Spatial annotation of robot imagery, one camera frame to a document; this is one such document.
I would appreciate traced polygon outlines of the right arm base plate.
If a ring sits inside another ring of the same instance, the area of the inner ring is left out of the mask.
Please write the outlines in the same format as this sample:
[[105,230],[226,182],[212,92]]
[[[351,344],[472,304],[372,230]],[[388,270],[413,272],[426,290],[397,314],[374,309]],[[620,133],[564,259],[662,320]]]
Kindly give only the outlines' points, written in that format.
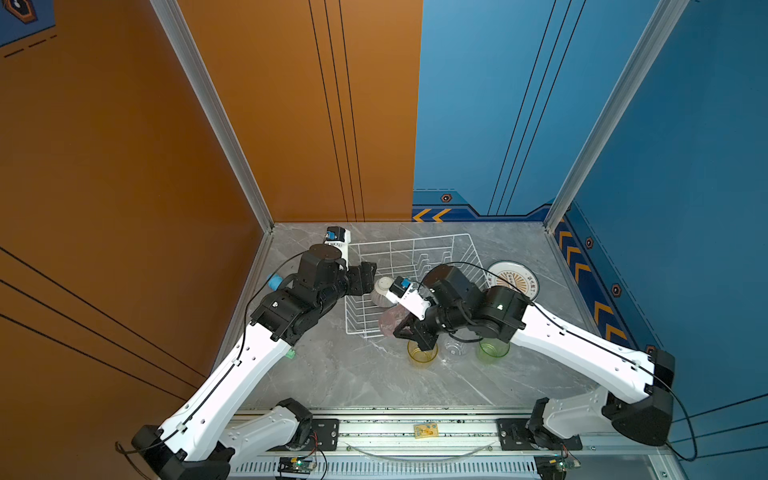
[[495,421],[497,437],[502,451],[540,450],[551,452],[580,451],[583,449],[578,435],[561,439],[544,428],[532,433],[528,419],[500,418]]

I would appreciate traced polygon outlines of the ribbed white bowl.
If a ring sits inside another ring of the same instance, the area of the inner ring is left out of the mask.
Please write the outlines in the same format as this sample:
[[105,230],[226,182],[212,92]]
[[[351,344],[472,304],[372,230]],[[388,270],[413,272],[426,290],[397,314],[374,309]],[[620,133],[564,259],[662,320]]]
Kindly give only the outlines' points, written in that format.
[[384,309],[391,308],[395,305],[395,302],[387,297],[393,282],[394,279],[389,276],[382,276],[376,280],[374,290],[371,292],[371,301],[374,305]]

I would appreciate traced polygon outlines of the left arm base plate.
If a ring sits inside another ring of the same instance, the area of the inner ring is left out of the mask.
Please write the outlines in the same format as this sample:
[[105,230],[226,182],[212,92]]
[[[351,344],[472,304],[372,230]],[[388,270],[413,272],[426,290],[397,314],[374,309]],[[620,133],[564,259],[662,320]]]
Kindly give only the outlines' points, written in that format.
[[293,416],[265,415],[256,420],[256,440],[265,452],[309,451],[315,442],[323,449],[337,448],[339,420],[298,420]]

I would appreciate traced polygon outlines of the clear glass cup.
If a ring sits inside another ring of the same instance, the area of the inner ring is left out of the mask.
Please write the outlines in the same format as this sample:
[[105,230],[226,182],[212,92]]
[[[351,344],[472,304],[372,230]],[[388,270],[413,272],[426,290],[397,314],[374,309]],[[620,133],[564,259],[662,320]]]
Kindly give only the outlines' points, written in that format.
[[470,352],[471,345],[448,338],[443,342],[443,349],[450,359],[458,359],[465,357]]

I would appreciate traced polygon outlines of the pink glass cup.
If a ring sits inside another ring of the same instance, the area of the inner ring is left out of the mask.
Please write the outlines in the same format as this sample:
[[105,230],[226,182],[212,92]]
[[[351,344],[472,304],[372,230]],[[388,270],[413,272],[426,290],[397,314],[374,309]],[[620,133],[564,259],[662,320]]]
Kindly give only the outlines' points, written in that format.
[[403,321],[405,321],[409,315],[410,315],[410,312],[400,304],[387,309],[381,315],[378,321],[378,326],[381,334],[384,335],[385,337],[393,338],[395,329]]

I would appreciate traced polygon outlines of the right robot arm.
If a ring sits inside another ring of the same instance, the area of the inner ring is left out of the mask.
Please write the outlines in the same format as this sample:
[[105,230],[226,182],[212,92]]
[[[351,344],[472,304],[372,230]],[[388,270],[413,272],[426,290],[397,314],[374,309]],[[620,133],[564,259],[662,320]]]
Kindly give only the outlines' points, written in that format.
[[512,285],[482,289],[451,264],[434,267],[418,284],[398,277],[386,296],[408,312],[395,337],[422,350],[433,349],[441,334],[467,329],[547,356],[596,383],[585,394],[536,401],[525,426],[535,447],[574,448],[581,435],[599,433],[666,444],[675,401],[671,354],[616,345],[556,317]]

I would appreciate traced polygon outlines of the yellow glass cup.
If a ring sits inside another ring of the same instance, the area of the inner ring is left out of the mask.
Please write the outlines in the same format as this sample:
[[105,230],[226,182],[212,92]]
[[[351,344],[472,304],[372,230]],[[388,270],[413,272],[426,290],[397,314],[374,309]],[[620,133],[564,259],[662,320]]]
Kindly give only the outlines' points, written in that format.
[[407,354],[412,365],[417,367],[427,367],[437,358],[439,348],[435,346],[432,350],[422,350],[418,343],[409,341],[407,343]]

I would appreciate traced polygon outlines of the green glass cup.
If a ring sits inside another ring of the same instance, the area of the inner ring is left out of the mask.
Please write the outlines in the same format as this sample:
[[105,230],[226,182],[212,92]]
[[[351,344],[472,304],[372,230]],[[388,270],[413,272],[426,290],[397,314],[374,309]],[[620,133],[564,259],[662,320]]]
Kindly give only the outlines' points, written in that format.
[[509,342],[498,339],[483,339],[478,343],[476,356],[483,364],[494,364],[505,358],[510,351]]

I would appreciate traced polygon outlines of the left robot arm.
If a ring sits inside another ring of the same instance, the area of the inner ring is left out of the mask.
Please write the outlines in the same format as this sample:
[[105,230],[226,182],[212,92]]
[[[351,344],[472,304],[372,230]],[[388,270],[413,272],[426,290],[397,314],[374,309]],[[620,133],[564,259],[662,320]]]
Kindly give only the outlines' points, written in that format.
[[348,261],[345,242],[326,241],[298,255],[244,321],[236,345],[195,394],[161,425],[145,425],[125,457],[140,456],[158,479],[225,479],[233,463],[276,447],[310,447],[312,413],[288,398],[234,429],[227,426],[271,368],[346,296],[374,289],[377,265]]

